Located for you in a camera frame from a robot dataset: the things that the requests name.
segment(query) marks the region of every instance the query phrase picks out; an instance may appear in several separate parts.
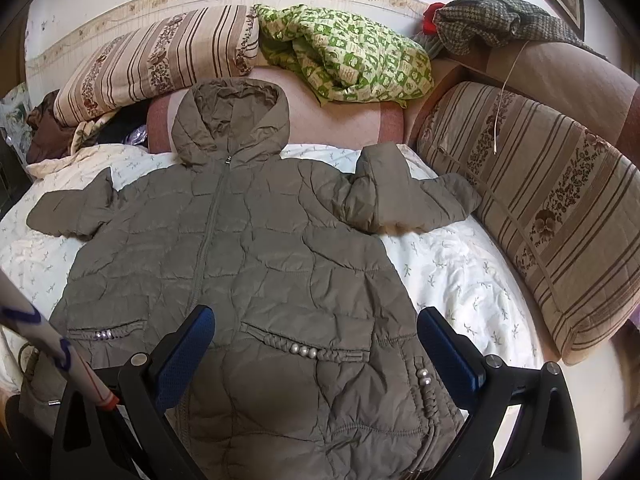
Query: plaid cloth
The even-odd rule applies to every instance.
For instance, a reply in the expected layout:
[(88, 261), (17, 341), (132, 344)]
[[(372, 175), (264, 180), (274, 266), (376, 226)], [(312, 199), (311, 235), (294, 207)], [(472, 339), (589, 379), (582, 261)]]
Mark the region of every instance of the plaid cloth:
[(433, 23), (444, 47), (454, 54), (468, 54), (472, 38), (480, 36), (489, 46), (511, 40), (559, 41), (607, 59), (563, 20), (523, 0), (454, 0), (436, 11)]

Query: jacket's left sleeve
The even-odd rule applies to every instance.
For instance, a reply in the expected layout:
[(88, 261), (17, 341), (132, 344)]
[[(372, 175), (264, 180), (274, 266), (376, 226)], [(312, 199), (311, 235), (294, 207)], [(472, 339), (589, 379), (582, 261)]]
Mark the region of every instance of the jacket's left sleeve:
[(313, 171), (312, 187), (338, 219), (367, 233), (388, 227), (428, 232), (466, 219), (481, 201), (458, 174), (412, 178), (392, 142), (366, 146), (353, 175), (336, 170), (327, 178), (322, 170)]
[(53, 236), (90, 238), (113, 217), (116, 193), (105, 168), (84, 189), (45, 193), (27, 216), (27, 225)]

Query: folded sleeve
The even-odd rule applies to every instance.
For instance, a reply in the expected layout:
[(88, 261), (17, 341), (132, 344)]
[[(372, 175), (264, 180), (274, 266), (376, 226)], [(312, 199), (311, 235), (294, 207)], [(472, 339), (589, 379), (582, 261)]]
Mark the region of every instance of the folded sleeve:
[(45, 193), (27, 216), (31, 229), (52, 236), (91, 238), (113, 217), (111, 169), (102, 170), (84, 189)]
[(312, 172), (318, 200), (341, 221), (367, 233), (393, 227), (428, 232), (466, 219), (480, 196), (458, 174), (434, 179), (411, 177), (398, 147), (386, 142), (367, 146), (355, 174)]

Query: brown garment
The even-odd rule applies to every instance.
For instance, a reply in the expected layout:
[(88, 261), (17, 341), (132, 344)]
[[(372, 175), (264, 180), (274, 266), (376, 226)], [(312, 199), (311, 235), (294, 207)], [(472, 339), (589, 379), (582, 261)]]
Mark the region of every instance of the brown garment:
[[(29, 214), (46, 234), (92, 238), (51, 323), (107, 367), (210, 305), (216, 335), (176, 427), (212, 479), (399, 479), (433, 468), (462, 418), (384, 245), (368, 234), (446, 226), (479, 195), (457, 174), (411, 178), (391, 142), (366, 146), (355, 174), (282, 159), (289, 107), (263, 81), (194, 86), (172, 136), (182, 164), (120, 191), (107, 168), (83, 190), (43, 195)], [(418, 383), (422, 368), (430, 384)], [(50, 431), (56, 409), (37, 399), (59, 399), (63, 386), (40, 359), (21, 409)]]
[(76, 129), (61, 126), (53, 116), (53, 103), (58, 92), (55, 90), (45, 95), (27, 117), (27, 124), (33, 130), (31, 147), (27, 152), (28, 164), (69, 155), (69, 145)]

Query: green checkered quilt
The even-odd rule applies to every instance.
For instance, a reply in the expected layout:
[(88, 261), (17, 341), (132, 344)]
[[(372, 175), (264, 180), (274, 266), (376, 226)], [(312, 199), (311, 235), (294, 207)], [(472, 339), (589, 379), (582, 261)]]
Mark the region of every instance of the green checkered quilt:
[(270, 64), (297, 73), (325, 101), (405, 100), (433, 88), (424, 49), (384, 25), (341, 10), (255, 6)]

